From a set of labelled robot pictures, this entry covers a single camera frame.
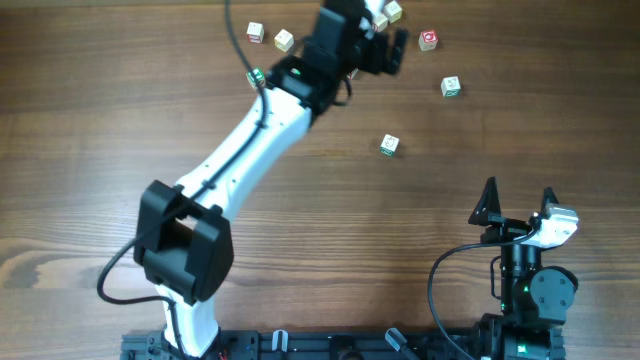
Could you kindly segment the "green Z letter block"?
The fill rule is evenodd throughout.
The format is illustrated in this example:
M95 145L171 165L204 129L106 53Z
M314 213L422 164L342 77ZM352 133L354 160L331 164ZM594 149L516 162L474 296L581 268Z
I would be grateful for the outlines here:
M441 81L441 92L445 98L458 96L461 92L461 84L457 76L445 77Z

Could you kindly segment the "green side animal block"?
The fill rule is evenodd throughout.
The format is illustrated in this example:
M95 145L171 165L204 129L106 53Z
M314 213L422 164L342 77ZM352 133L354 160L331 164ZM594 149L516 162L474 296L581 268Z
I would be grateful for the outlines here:
M386 156L393 157L397 151L400 140L390 134L386 134L380 144L380 152Z

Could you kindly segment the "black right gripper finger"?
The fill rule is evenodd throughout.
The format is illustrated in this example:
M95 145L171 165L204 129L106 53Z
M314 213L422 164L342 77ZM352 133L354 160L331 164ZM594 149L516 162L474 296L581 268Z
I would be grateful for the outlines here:
M480 200L468 219L471 225L499 225L502 223L501 207L495 177L486 181Z
M542 201L541 201L541 212L546 213L547 206L549 204L558 204L559 200L556 197L553 189L551 187L546 187L543 190Z

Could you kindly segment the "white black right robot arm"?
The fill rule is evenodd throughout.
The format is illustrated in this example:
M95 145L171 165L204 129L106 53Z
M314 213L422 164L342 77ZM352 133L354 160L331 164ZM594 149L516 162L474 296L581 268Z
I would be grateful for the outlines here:
M474 326L469 353L476 359L564 359L561 327L579 287L560 266L543 266L542 254L560 247L576 232L575 210L543 191L539 212L529 220L501 214L496 179L490 177L469 223L485 228L483 245L500 243L501 313L485 314Z

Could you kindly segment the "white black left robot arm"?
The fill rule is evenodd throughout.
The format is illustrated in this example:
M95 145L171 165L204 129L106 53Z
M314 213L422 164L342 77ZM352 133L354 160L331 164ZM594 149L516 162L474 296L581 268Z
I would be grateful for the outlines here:
M303 52L288 53L266 74L244 119L175 185L143 193L134 260L165 304L164 345L174 356L203 359L220 327L214 295L234 260L231 224L265 173L315 120L335 105L354 70L399 71L408 34L390 43L374 21L382 1L326 1Z

